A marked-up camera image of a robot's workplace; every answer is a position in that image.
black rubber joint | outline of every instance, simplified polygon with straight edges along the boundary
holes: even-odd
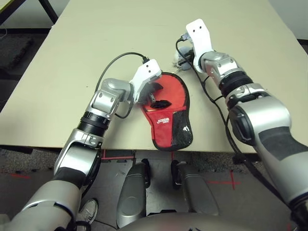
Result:
[[[223,78],[219,84],[219,89],[224,98],[238,87],[253,83],[252,79],[244,71],[236,71]]]
[[[85,112],[77,129],[102,137],[108,129],[109,122],[110,120],[105,117]]]

floor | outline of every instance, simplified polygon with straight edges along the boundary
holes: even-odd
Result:
[[[46,35],[23,35],[31,37],[33,43],[20,62],[0,72],[0,111],[5,105],[21,75],[26,70]],[[241,165],[233,165],[232,154],[176,152],[174,158],[187,161],[198,168],[208,182],[217,200],[220,215],[239,220],[256,230],[291,231],[294,224],[284,204],[265,189]],[[0,214],[13,218],[33,193],[53,175],[52,167],[57,154],[33,150],[24,154],[0,150]],[[152,168],[152,182],[147,189],[147,213],[162,209],[187,211],[182,191],[175,191],[171,185],[171,154],[159,151],[137,151],[136,159],[148,158]],[[122,184],[132,161],[112,160],[101,163],[96,181],[82,203],[95,197],[100,207],[97,220],[116,225],[116,205]],[[266,174],[262,163],[257,168]],[[94,231],[108,231],[112,228],[94,222]]]

red tape marking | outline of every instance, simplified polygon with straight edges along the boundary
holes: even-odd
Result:
[[[230,176],[231,176],[231,180],[232,180],[232,188],[233,188],[233,190],[235,190],[235,182],[234,182],[234,178],[233,178],[233,170],[230,170]]]
[[[290,223],[287,224],[287,231],[291,231],[291,224]]]
[[[11,174],[11,176],[12,177],[17,177],[17,178],[30,179],[29,176],[23,176],[23,175],[19,175],[19,174],[15,174],[15,173]]]

red pouch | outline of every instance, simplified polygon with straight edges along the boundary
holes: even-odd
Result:
[[[176,151],[188,147],[193,141],[189,122],[189,93],[183,80],[164,72],[155,81],[163,89],[153,93],[155,99],[167,100],[171,105],[165,109],[153,109],[150,103],[142,106],[151,125],[152,141],[158,150]]]

black cable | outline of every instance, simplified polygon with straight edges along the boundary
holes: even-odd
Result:
[[[219,97],[217,97],[216,99],[214,99],[214,101],[216,102],[217,100],[219,100],[219,99],[221,99],[221,98],[223,98],[223,96],[221,95],[221,96],[219,96]]]
[[[118,60],[119,58],[123,57],[123,56],[126,56],[126,55],[137,55],[137,56],[140,56],[142,58],[142,63],[146,63],[147,61],[149,61],[149,58],[147,58],[146,56],[144,56],[143,54],[140,54],[140,53],[137,53],[137,52],[126,52],[126,53],[123,53],[121,55],[119,55],[118,57],[114,58],[108,65],[107,67],[104,69],[103,73],[101,74],[100,78],[98,79],[97,81],[97,84],[96,84],[96,87],[95,87],[95,92],[98,91],[98,88],[100,86],[100,83],[102,81],[102,78],[103,76],[106,74],[107,70],[109,69],[109,67],[116,61]],[[117,117],[121,118],[121,119],[125,119],[129,114],[130,114],[130,111],[131,109],[133,108],[133,104],[134,104],[134,100],[133,98],[131,98],[130,100],[130,103],[129,103],[129,108],[128,108],[128,112],[126,113],[125,116],[121,116],[119,114],[115,114]]]
[[[102,221],[100,221],[100,220],[94,220],[94,221],[96,221],[96,222],[98,222],[98,223],[101,223],[101,224],[103,224],[103,225],[107,225],[107,226],[109,226],[109,227],[111,227],[111,228],[117,230],[117,228],[116,228],[115,226],[113,226],[113,225],[107,224],[107,223],[102,222]]]
[[[115,114],[117,117],[119,117],[121,119],[125,119],[127,116],[129,116],[130,111],[132,110],[133,105],[134,105],[134,88],[133,88],[132,85],[130,85],[130,95],[131,95],[131,98],[130,98],[129,107],[128,107],[128,111],[127,111],[126,115],[125,116],[120,116],[117,113]]]
[[[195,72],[195,74],[197,75],[201,87],[205,93],[205,95],[207,96],[207,98],[216,106],[216,108],[218,109],[218,112],[220,114],[220,117],[223,121],[223,124],[225,125],[225,130],[226,130],[226,135],[227,135],[227,139],[228,142],[231,146],[231,148],[233,149],[235,156],[238,157],[243,163],[244,165],[247,167],[247,169],[249,170],[249,172],[257,179],[259,180],[269,191],[271,191],[278,199],[280,199],[284,204],[285,202],[283,201],[283,198],[281,197],[281,195],[279,194],[279,192],[274,188],[274,186],[272,186],[268,180],[259,172],[259,170],[257,170],[257,168],[249,161],[249,159],[246,158],[246,156],[241,152],[241,150],[237,147],[231,133],[230,130],[228,128],[228,122],[229,122],[229,116],[227,117],[227,120],[225,119],[225,117],[223,116],[223,113],[221,111],[221,108],[218,106],[218,104],[216,103],[216,100],[219,99],[219,97],[217,99],[213,99],[212,97],[210,97],[210,95],[208,94],[206,88],[205,88],[205,82],[209,79],[209,76],[202,81],[197,73],[197,71],[195,70],[193,64],[191,62],[189,62],[189,60],[179,51],[178,48],[178,43],[183,41],[182,38],[178,39],[176,42],[176,50],[178,51],[178,53],[180,54],[180,56],[183,57],[183,59],[185,59],[185,61],[191,66],[191,68],[193,69],[193,71]]]
[[[98,79],[98,82],[96,84],[96,87],[95,87],[95,92],[97,92],[99,86],[100,86],[100,83],[101,83],[101,80],[103,78],[103,76],[105,75],[105,73],[107,72],[108,68],[116,61],[118,60],[119,58],[123,57],[123,56],[126,56],[126,55],[138,55],[140,56],[142,59],[143,59],[143,62],[147,62],[149,59],[147,57],[145,57],[143,54],[140,54],[140,53],[137,53],[137,52],[126,52],[126,53],[123,53],[121,55],[119,55],[118,57],[114,58],[108,65],[107,67],[104,69],[103,73],[101,74],[100,78]]]

